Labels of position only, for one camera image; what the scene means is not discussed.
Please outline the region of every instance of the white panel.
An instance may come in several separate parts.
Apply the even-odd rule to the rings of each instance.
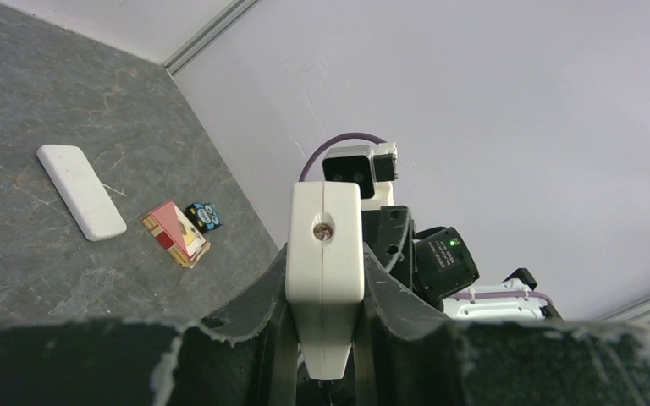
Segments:
[[[229,0],[0,0],[154,63],[163,63]]]
[[[529,267],[570,318],[650,294],[650,2],[268,0],[176,81],[279,244],[306,155],[366,131],[482,283]]]

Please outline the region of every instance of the marble surface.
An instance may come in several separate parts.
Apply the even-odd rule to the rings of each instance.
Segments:
[[[128,231],[87,241],[36,159],[88,156]],[[216,204],[192,270],[140,224],[165,200]],[[0,6],[0,317],[203,316],[264,272],[275,244],[160,67]]]

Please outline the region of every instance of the purple cable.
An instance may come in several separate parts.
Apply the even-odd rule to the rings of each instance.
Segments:
[[[366,133],[345,133],[333,137],[330,140],[325,141],[322,145],[320,145],[315,150],[315,152],[312,153],[312,155],[310,155],[310,158],[307,160],[307,162],[305,162],[305,166],[303,167],[302,172],[300,172],[300,178],[298,179],[298,182],[305,181],[305,178],[307,177],[307,173],[310,172],[310,168],[323,152],[325,152],[331,146],[339,143],[340,141],[346,141],[346,140],[364,140],[364,141],[370,141],[374,144],[384,144],[385,142],[387,142],[386,140],[383,140],[380,137],[366,134]]]
[[[475,300],[477,299],[501,299],[501,298],[524,298],[525,293],[524,292],[481,292],[481,293],[475,293]],[[539,292],[530,292],[528,294],[530,298],[537,298],[537,299],[542,299],[545,302],[547,302],[547,305],[552,305],[552,298],[547,296],[546,294],[541,294]],[[452,299],[463,299],[463,300],[470,300],[472,299],[472,295],[464,292],[459,292],[458,294],[453,294],[450,296]]]

